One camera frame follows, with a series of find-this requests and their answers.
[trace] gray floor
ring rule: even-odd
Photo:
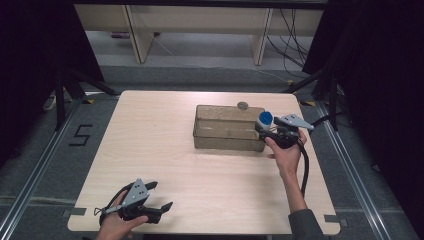
[[[261,66],[255,66],[251,56],[248,36],[210,34],[162,33],[153,42],[146,63],[135,61],[128,39],[112,39],[106,32],[88,32],[87,35],[101,65],[106,82],[116,90],[195,90],[195,91],[247,91],[280,92],[288,80],[299,81],[300,68],[286,61],[267,44]],[[281,49],[284,44],[277,37],[271,38]],[[299,38],[308,48],[311,38]],[[295,51],[288,54],[298,61]],[[170,79],[179,76],[181,79]],[[96,91],[85,86],[87,91]],[[313,86],[305,87],[296,96],[299,100],[312,100]],[[76,110],[53,159],[34,192],[24,215],[16,226],[11,239],[81,239],[95,233],[79,233],[67,230],[64,212],[73,207],[88,174],[91,162],[107,127],[117,99],[105,97],[93,104],[81,104]],[[301,106],[305,120],[319,118],[316,107]],[[346,116],[338,118],[339,134],[364,182],[370,198],[377,206],[392,239],[418,239],[401,207],[382,176],[370,168],[372,158]],[[80,124],[92,124],[85,129],[90,141],[83,148],[72,148],[74,134]],[[55,112],[49,111],[38,119],[33,131],[21,144],[22,154],[0,170],[0,215],[5,216],[13,200],[21,192],[32,169],[54,134]],[[364,214],[355,191],[341,164],[324,126],[311,134],[320,166],[341,222],[341,232],[331,239],[378,239]],[[145,239],[203,239],[199,236],[155,236]],[[290,236],[273,236],[273,239],[290,239]],[[225,239],[247,239],[233,236]]]

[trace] transparent plastic container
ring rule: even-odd
[[[255,122],[263,108],[198,105],[194,122],[194,147],[262,152]]]

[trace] small gray object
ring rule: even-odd
[[[237,107],[241,110],[247,110],[249,104],[247,104],[247,102],[239,102],[237,103]]]

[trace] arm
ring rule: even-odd
[[[299,130],[299,138],[306,143],[305,134]],[[326,239],[318,222],[303,198],[297,182],[297,167],[300,160],[300,150],[297,145],[281,149],[271,138],[265,138],[266,143],[274,152],[268,158],[275,159],[280,176],[286,189],[290,208],[289,221],[294,239]]]
[[[113,207],[116,207],[121,202],[126,192],[127,191],[124,191],[118,196],[112,205]],[[125,235],[131,238],[131,229],[147,221],[147,216],[140,216],[130,221],[124,221],[119,217],[117,212],[111,213],[103,220],[96,240],[120,240],[123,239]]]

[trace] black tape mark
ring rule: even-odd
[[[74,137],[82,137],[85,138],[83,143],[70,143],[69,146],[70,147],[84,147],[87,142],[88,139],[90,138],[90,135],[86,135],[86,134],[79,134],[79,131],[81,130],[81,128],[83,127],[92,127],[92,124],[80,124],[78,126],[77,132],[75,133]]]
[[[333,223],[338,223],[340,221],[339,217],[337,217],[336,215],[327,215],[327,214],[324,214],[324,220],[326,222],[333,222]]]
[[[87,208],[72,208],[71,210],[66,209],[62,213],[63,218],[69,218],[71,215],[84,216]]]

